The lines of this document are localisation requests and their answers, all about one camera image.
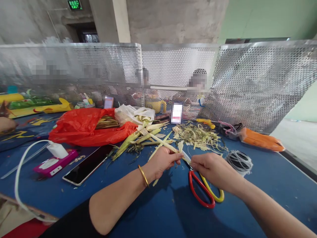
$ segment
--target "white string spool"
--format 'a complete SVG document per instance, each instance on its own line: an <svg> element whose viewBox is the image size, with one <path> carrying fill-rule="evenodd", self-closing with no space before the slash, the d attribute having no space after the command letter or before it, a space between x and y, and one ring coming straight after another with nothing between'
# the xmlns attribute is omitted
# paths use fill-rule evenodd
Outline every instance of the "white string spool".
<svg viewBox="0 0 317 238"><path fill-rule="evenodd" d="M226 161L239 173L244 177L246 174L251 173L252 169L252 161L249 156L238 151L232 150L226 156Z"/></svg>

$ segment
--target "white cable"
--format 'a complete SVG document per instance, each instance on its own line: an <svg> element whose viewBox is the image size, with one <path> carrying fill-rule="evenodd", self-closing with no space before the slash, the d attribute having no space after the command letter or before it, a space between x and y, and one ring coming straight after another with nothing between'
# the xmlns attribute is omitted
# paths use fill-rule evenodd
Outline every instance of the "white cable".
<svg viewBox="0 0 317 238"><path fill-rule="evenodd" d="M37 220L40 220L40 221L45 221L45 222L56 222L55 220L46 220L46 219L43 219L41 218L40 216L38 216L37 214L35 214L34 212L32 212L31 210L28 209L28 207L26 205L24 205L20 199L20 196L19 196L19 191L18 191L18 186L19 186L19 176L20 176L20 171L21 171L21 167L22 167L22 164L23 164L23 161L26 157L26 154L29 152L29 150L31 149L32 146L34 146L35 144L37 143L40 143L40 142L43 142L43 141L47 141L49 142L50 144L52 144L53 142L50 141L50 140L39 140L33 144L31 144L27 149L26 151L24 152L21 160L20 160L20 163L18 165L18 169L17 169L17 174L16 174L16 180L15 180L15 183L14 183L14 195L16 197L16 200L18 202L18 204L20 205L20 207L22 207L24 210L26 210L27 212L31 213Z"/></svg>
<svg viewBox="0 0 317 238"><path fill-rule="evenodd" d="M253 167L251 158L238 150L230 151L226 156L226 161L243 177L251 173ZM239 162L241 167L236 166L234 162Z"/></svg>

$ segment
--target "green item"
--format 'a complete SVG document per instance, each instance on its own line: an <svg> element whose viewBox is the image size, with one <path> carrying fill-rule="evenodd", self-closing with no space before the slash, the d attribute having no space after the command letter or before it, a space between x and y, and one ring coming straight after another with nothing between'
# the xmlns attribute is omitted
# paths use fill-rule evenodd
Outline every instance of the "green item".
<svg viewBox="0 0 317 238"><path fill-rule="evenodd" d="M46 106L46 105L55 105L55 103L52 103L49 99L35 99L35 98L29 98L21 101L14 101L10 103L9 109L23 109L28 107L37 107L37 106Z"/></svg>

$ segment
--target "red scissors handle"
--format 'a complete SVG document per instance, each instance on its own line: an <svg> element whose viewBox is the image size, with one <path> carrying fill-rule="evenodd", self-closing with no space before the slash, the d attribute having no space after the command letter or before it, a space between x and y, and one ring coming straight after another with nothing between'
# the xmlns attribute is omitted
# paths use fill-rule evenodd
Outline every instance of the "red scissors handle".
<svg viewBox="0 0 317 238"><path fill-rule="evenodd" d="M188 174L189 177L189 186L191 188L192 193L194 194L195 198L199 201L199 203L201 205L203 205L206 208L209 209L213 209L215 207L215 199L213 198L213 196L210 194L210 192L208 191L208 189L205 187L205 185L200 181L200 179L195 175L194 171L189 171ZM206 194L208 195L208 197L211 200L211 203L205 203L203 200L201 200L199 198L199 196L196 194L195 190L194 190L194 186L193 186L193 177L194 179L198 182L198 184L201 186L201 188L206 192Z"/></svg>

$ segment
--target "bangle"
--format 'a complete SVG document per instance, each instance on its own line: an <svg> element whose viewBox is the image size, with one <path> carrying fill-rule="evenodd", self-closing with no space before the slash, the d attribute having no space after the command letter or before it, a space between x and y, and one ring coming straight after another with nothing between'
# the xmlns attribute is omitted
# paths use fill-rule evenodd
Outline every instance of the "bangle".
<svg viewBox="0 0 317 238"><path fill-rule="evenodd" d="M147 181L147 179L146 179L146 177L145 177L145 175L144 175L144 173L143 173L143 171L142 171L140 165L139 165L139 169L140 169L140 171L141 171L141 174L143 175L143 178L145 179L145 182L146 182L147 186L150 187L150 186L149 186L149 183L148 183L148 181Z"/></svg>

